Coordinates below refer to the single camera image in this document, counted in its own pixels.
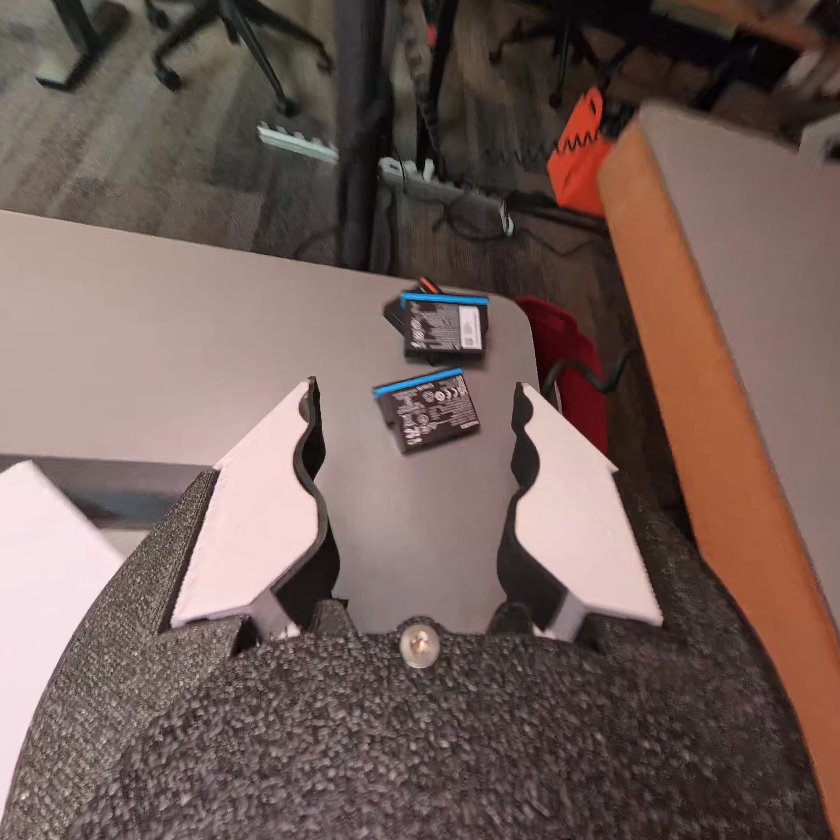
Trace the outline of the red bin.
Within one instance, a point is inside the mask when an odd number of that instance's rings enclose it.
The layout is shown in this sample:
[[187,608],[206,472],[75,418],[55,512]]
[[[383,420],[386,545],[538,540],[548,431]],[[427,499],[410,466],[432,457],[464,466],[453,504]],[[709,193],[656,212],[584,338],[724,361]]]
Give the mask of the red bin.
[[[593,342],[579,330],[574,316],[533,296],[516,297],[532,331],[539,384],[559,361],[582,364],[598,381],[602,366]],[[604,455],[607,454],[606,396],[575,366],[565,366],[549,389],[549,401]]]

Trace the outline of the black office chair base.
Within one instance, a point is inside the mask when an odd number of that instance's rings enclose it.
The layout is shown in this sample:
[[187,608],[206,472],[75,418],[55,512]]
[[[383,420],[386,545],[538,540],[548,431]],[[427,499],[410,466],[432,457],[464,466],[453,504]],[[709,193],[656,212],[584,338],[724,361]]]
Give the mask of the black office chair base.
[[182,89],[178,73],[166,65],[166,58],[202,30],[221,24],[232,45],[244,44],[255,59],[260,71],[268,80],[274,93],[278,112],[287,118],[299,114],[299,106],[284,91],[280,79],[268,58],[255,26],[269,28],[278,34],[309,47],[316,55],[317,67],[323,74],[333,72],[333,59],[323,42],[287,17],[258,1],[193,1],[192,11],[172,24],[165,11],[155,2],[143,2],[145,15],[153,28],[165,32],[154,48],[152,65],[154,75],[169,91]]
[[[505,48],[535,39],[551,37],[552,55],[559,58],[558,80],[549,96],[549,105],[558,109],[564,98],[564,85],[572,65],[587,63],[595,73],[596,86],[605,91],[624,61],[638,49],[648,26],[652,1],[525,1],[520,6],[542,11],[531,26],[520,18],[501,36],[488,59],[495,66]],[[623,46],[609,60],[599,59],[585,36],[589,29],[605,31],[623,41]]]

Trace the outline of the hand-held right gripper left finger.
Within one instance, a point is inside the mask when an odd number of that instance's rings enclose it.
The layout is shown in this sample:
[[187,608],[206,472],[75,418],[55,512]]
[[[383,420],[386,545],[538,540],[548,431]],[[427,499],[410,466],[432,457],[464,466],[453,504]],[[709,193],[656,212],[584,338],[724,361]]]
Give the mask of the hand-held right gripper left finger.
[[214,468],[171,627],[244,617],[263,641],[308,630],[340,555],[316,477],[326,457],[319,384],[297,384]]

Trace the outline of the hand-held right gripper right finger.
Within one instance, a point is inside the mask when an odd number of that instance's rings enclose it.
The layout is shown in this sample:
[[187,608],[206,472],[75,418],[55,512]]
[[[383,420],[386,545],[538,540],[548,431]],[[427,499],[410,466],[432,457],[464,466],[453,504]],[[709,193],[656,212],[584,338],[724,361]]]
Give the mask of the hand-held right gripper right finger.
[[507,599],[538,635],[562,642],[590,616],[662,627],[614,464],[526,382],[514,390],[511,428],[517,488],[497,552]]

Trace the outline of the black desk leg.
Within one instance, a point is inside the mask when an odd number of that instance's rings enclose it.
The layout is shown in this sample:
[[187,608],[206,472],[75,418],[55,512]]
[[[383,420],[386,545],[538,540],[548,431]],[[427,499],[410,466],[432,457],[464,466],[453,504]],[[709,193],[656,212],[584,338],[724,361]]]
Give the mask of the black desk leg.
[[382,59],[386,2],[336,1],[332,11],[339,151],[335,255],[340,267],[366,271],[371,262],[379,160],[392,115]]

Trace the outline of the white metal rail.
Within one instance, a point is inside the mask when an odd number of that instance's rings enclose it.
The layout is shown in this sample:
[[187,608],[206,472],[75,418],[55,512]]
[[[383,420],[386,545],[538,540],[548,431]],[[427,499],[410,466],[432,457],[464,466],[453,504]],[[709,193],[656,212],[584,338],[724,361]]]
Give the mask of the white metal rail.
[[257,125],[257,133],[261,143],[266,146],[329,165],[336,165],[339,162],[339,151],[330,142],[309,138],[298,131],[288,131],[281,127],[273,128],[265,122]]

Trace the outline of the white power strip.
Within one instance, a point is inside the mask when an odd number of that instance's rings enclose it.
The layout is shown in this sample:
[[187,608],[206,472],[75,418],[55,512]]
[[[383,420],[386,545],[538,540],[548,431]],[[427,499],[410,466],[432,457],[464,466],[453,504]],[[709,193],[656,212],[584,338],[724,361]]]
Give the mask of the white power strip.
[[448,201],[463,192],[456,184],[438,178],[431,159],[426,159],[421,167],[417,168],[414,161],[384,156],[379,160],[379,174],[387,184],[399,187],[402,193],[408,196]]

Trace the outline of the orange zigzag plastic part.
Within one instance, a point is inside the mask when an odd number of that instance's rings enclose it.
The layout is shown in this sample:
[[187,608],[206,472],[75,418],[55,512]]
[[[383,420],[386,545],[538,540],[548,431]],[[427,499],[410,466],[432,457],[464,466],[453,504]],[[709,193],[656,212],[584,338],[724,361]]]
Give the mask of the orange zigzag plastic part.
[[604,98],[592,87],[576,102],[547,163],[557,205],[589,217],[604,218],[597,176],[615,140],[602,131]]

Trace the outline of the dark desk foot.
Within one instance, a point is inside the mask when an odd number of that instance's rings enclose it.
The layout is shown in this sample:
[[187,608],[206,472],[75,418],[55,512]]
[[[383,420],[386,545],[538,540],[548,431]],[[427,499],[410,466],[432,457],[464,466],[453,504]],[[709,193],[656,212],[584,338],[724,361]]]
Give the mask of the dark desk foot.
[[70,92],[108,54],[130,23],[130,12],[113,1],[51,1],[66,39],[45,47],[35,80],[45,89]]

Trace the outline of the white paper sheet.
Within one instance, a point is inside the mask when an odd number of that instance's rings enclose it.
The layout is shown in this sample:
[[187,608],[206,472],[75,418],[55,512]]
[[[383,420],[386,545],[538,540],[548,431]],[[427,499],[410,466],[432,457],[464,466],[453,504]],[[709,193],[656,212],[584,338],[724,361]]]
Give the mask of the white paper sheet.
[[1,475],[1,776],[7,788],[35,710],[121,554],[32,461]]

